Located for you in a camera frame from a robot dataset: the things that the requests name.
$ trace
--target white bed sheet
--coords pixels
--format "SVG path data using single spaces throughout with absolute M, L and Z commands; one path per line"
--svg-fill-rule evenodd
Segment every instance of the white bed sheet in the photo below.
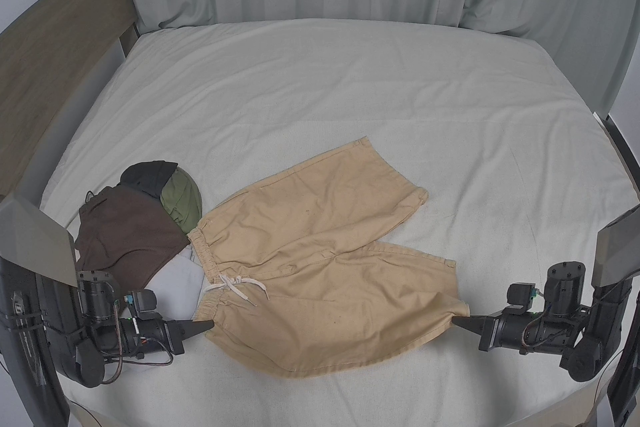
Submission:
M 609 140 L 537 44 L 410 23 L 292 20 L 142 36 L 42 206 L 75 235 L 87 190 L 114 185 L 135 162 L 166 159 L 193 176 L 208 211 L 364 135 L 430 194 L 386 239 L 456 260 L 473 314 L 504 307 L 510 283 L 542 285 L 553 263 L 590 269 L 598 229 L 637 203 Z M 558 357 L 482 353 L 477 343 L 453 327 L 377 366 L 288 381 L 245 369 L 201 335 L 171 367 L 63 387 L 132 427 L 496 426 L 580 387 Z

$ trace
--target headboard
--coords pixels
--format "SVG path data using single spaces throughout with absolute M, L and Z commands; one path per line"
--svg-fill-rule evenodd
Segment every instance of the headboard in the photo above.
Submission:
M 71 122 L 61 111 L 118 39 L 129 52 L 136 19 L 132 0 L 38 0 L 0 34 L 0 198 L 19 187 L 29 165 L 50 167 L 50 175 L 68 143 L 51 136 L 56 124 L 72 135 L 86 114 Z M 36 162 L 38 152 L 47 162 Z

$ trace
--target tan shorts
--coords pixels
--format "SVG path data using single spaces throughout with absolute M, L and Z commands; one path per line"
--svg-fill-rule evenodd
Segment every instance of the tan shorts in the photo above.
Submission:
M 440 335 L 456 264 L 376 242 L 427 199 L 367 138 L 250 185 L 189 233 L 209 281 L 196 320 L 247 367 L 309 377 L 384 361 Z M 266 287 L 223 279 L 257 280 Z

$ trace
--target brown cloth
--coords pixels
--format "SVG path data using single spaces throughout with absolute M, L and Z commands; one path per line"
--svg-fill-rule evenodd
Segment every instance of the brown cloth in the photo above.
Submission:
M 108 271 L 123 293 L 143 289 L 189 243 L 159 201 L 118 185 L 80 208 L 77 270 Z
M 250 185 L 189 239 L 212 283 L 196 320 L 247 367 L 310 377 L 416 348 L 468 316 L 456 263 L 377 242 L 426 201 L 367 138 Z

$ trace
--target green garment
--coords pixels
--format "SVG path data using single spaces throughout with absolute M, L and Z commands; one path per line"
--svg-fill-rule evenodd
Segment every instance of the green garment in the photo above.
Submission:
M 160 202 L 185 234 L 193 230 L 202 217 L 202 197 L 198 186 L 180 167 L 163 187 Z

